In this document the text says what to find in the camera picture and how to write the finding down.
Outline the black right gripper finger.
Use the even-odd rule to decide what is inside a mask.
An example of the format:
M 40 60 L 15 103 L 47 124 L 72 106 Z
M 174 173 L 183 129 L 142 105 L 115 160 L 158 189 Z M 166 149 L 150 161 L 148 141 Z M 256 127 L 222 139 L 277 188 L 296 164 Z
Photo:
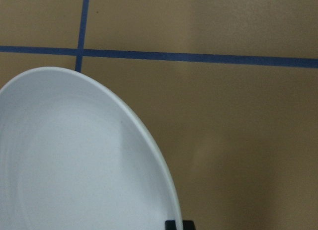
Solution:
M 165 230 L 196 230 L 196 227 L 192 220 L 183 220 L 182 225 L 178 225 L 176 220 L 166 220 Z

